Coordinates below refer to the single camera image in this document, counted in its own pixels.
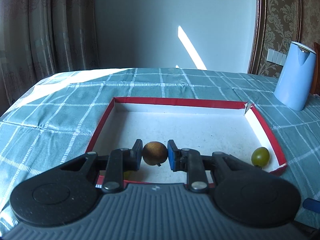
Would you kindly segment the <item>white wall switch panel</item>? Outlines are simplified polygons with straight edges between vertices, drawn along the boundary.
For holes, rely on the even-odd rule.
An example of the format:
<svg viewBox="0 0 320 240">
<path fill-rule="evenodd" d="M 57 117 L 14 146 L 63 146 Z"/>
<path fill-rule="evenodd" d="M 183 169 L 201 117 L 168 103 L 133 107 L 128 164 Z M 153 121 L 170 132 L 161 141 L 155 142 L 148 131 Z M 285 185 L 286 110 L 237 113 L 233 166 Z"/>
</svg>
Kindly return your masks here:
<svg viewBox="0 0 320 240">
<path fill-rule="evenodd" d="M 266 61 L 283 66 L 286 61 L 286 54 L 269 48 L 267 52 Z"/>
</svg>

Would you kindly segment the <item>patterned beige curtain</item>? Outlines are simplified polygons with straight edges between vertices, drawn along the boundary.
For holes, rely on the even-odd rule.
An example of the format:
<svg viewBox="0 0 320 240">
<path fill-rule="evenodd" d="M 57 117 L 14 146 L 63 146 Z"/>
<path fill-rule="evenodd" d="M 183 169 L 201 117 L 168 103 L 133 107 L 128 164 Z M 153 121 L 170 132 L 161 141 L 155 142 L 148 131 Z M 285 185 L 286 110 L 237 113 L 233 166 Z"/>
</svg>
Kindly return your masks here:
<svg viewBox="0 0 320 240">
<path fill-rule="evenodd" d="M 98 66 L 94 0 L 1 0 L 1 92 L 9 104 L 45 77 Z"/>
</svg>

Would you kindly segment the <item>red white shallow box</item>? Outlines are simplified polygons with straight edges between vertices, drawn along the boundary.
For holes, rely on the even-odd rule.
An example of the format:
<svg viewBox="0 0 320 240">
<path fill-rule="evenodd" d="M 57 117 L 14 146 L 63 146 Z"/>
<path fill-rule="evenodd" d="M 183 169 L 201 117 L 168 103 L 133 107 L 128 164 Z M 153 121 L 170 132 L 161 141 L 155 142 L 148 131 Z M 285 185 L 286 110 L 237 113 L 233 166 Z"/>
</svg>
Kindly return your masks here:
<svg viewBox="0 0 320 240">
<path fill-rule="evenodd" d="M 108 155 L 118 148 L 173 140 L 178 148 L 202 155 L 224 152 L 246 162 L 265 147 L 270 161 L 264 170 L 277 176 L 287 161 L 273 132 L 255 105 L 241 101 L 115 97 L 87 146 L 89 152 Z"/>
</svg>

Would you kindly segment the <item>brown wooden chair back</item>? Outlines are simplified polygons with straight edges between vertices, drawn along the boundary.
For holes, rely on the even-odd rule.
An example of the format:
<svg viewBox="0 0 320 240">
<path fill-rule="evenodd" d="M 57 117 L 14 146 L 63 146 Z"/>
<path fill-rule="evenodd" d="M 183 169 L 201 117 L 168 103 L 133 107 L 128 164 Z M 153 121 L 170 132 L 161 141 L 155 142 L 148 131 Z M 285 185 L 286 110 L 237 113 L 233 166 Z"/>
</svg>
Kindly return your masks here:
<svg viewBox="0 0 320 240">
<path fill-rule="evenodd" d="M 313 81 L 310 89 L 311 94 L 319 95 L 320 92 L 320 45 L 317 42 L 313 43 L 316 52 L 316 64 L 313 73 Z"/>
</svg>

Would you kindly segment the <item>brown wooden wall frame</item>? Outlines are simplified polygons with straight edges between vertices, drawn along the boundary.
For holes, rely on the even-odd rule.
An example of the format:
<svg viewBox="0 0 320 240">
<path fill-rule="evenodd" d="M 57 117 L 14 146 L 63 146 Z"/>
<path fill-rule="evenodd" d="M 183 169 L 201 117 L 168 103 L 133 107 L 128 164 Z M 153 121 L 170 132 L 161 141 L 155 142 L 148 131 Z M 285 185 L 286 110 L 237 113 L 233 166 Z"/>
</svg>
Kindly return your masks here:
<svg viewBox="0 0 320 240">
<path fill-rule="evenodd" d="M 279 77 L 282 66 L 267 61 L 268 49 L 286 54 L 300 41 L 302 0 L 257 0 L 249 74 Z"/>
</svg>

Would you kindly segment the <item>teal checked tablecloth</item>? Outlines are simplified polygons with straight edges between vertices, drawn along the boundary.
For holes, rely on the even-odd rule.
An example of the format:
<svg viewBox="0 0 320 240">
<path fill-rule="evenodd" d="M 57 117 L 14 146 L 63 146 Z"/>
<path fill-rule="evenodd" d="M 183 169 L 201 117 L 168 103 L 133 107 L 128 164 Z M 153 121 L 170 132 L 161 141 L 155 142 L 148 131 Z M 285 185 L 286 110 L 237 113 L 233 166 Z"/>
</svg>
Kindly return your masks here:
<svg viewBox="0 0 320 240">
<path fill-rule="evenodd" d="M 274 97 L 274 77 L 180 68 L 97 69 L 39 81 L 1 116 L 1 234 L 20 182 L 84 153 L 114 97 L 190 98 L 255 104 L 287 159 L 283 177 L 319 200 L 319 96 L 296 112 Z"/>
</svg>

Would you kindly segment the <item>brown round longan fruit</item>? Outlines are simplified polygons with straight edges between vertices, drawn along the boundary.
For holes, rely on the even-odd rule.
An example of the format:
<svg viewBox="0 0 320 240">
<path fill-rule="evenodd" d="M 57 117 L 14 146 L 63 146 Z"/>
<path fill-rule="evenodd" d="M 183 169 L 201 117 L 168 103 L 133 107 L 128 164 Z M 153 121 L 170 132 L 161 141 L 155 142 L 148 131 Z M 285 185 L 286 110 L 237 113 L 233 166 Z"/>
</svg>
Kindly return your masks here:
<svg viewBox="0 0 320 240">
<path fill-rule="evenodd" d="M 142 157 L 150 166 L 161 166 L 168 158 L 168 150 L 163 143 L 152 141 L 143 147 Z"/>
</svg>

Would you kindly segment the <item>blue electric kettle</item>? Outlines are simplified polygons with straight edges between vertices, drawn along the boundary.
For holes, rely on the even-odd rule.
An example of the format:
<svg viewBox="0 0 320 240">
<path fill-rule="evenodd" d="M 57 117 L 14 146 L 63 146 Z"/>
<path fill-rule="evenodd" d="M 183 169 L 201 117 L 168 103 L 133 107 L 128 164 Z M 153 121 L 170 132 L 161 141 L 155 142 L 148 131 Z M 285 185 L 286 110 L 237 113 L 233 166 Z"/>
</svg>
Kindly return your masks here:
<svg viewBox="0 0 320 240">
<path fill-rule="evenodd" d="M 291 42 L 274 96 L 292 110 L 302 111 L 309 96 L 315 64 L 313 49 Z"/>
</svg>

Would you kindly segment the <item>green cherry tomato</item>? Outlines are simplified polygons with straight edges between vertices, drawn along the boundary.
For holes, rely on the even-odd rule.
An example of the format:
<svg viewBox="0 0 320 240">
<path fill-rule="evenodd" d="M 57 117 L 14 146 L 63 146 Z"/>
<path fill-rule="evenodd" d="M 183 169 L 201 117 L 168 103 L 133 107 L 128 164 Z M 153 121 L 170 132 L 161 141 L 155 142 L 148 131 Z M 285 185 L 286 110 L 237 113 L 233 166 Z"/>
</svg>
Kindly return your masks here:
<svg viewBox="0 0 320 240">
<path fill-rule="evenodd" d="M 265 167 L 270 161 L 270 153 L 267 148 L 259 147 L 251 155 L 251 162 L 254 166 Z"/>
</svg>

